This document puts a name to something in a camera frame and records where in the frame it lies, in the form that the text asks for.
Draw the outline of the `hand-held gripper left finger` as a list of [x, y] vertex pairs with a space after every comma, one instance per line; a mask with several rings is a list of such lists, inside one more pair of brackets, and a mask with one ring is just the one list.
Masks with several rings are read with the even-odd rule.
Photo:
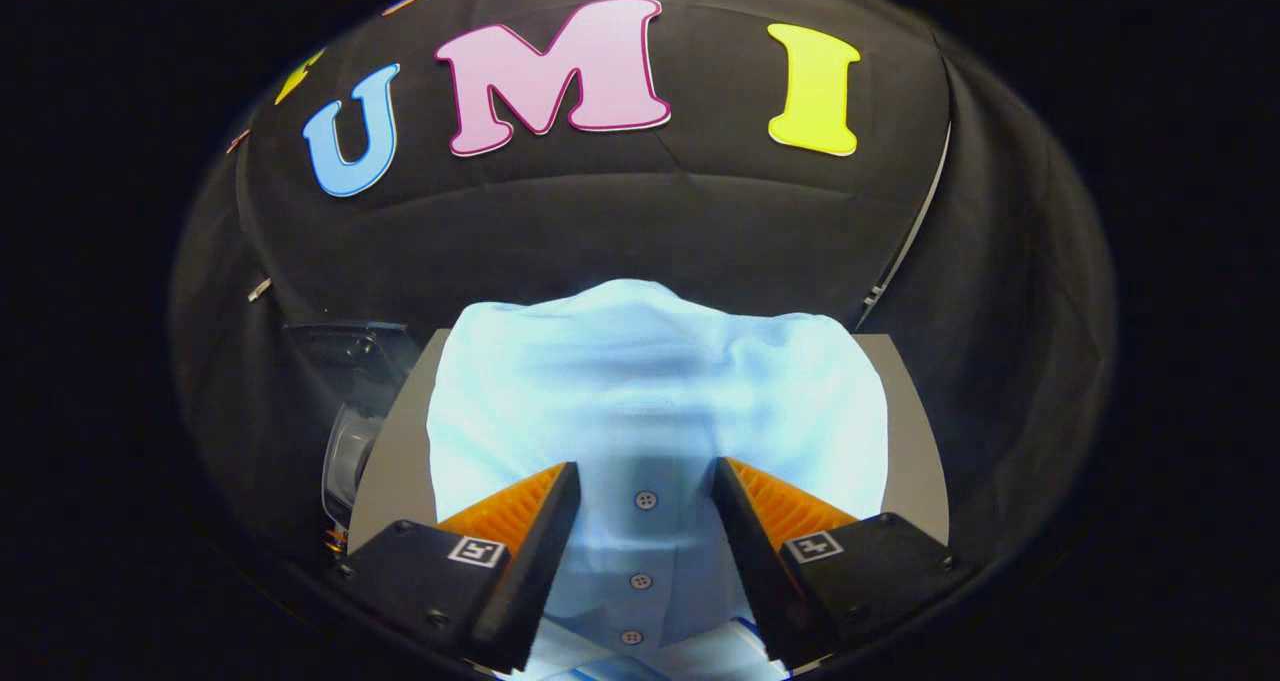
[[577, 463], [554, 463], [438, 525], [389, 524], [330, 585], [426, 650], [524, 669], [580, 502]]

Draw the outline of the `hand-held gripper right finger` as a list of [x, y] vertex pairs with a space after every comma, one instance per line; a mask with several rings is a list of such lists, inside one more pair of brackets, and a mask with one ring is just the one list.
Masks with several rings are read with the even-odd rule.
[[788, 669], [887, 639], [977, 573], [901, 515], [859, 520], [739, 460], [716, 462], [712, 499], [767, 655]]

